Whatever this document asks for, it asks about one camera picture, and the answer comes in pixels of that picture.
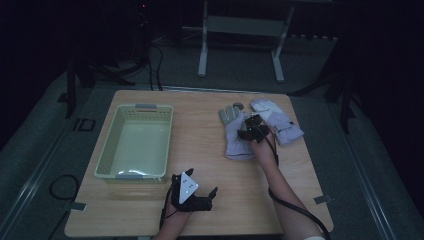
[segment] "wooden tabletop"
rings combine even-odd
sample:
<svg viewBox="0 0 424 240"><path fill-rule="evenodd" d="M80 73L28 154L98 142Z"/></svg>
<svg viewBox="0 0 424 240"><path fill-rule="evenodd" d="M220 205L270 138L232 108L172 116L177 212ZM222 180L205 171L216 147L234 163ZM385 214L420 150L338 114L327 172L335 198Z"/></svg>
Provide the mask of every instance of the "wooden tabletop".
<svg viewBox="0 0 424 240"><path fill-rule="evenodd" d="M255 159L236 161L225 157L225 129L218 111L241 102L251 111L254 98L277 103L297 122L290 99L281 94L129 91L116 92L87 167L76 202L85 211L72 211L65 227L70 237L153 236L158 232L161 209L172 174L190 168L199 184L196 196L207 196L218 187L210 212L195 212L182 235L278 234L268 185ZM165 183L116 184L94 176L117 105L123 103L169 104L174 107L171 145ZM316 204L321 188L303 138L277 147L280 169L308 210L328 228L333 223L325 203Z"/></svg>

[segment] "glove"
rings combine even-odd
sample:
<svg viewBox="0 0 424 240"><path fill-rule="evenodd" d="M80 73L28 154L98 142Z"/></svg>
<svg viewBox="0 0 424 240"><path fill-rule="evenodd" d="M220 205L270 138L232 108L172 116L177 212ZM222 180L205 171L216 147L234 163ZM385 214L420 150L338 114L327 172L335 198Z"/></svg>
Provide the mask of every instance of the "glove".
<svg viewBox="0 0 424 240"><path fill-rule="evenodd" d="M219 117L225 125L227 148L225 156L232 160L247 160L255 156L249 142L238 137L237 130L241 129L245 115L238 107L227 106L219 110Z"/></svg>
<svg viewBox="0 0 424 240"><path fill-rule="evenodd" d="M290 144L303 136L304 132L274 102L257 98L250 105L259 113L267 125L276 128L277 142L280 146Z"/></svg>

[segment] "light green basket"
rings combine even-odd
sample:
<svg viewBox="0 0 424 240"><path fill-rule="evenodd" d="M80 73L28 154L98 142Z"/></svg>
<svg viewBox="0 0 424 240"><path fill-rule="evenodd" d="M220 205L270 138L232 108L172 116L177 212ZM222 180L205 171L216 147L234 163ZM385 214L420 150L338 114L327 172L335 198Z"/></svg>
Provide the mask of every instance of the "light green basket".
<svg viewBox="0 0 424 240"><path fill-rule="evenodd" d="M120 183L164 182L172 116L170 105L119 105L95 176Z"/></svg>

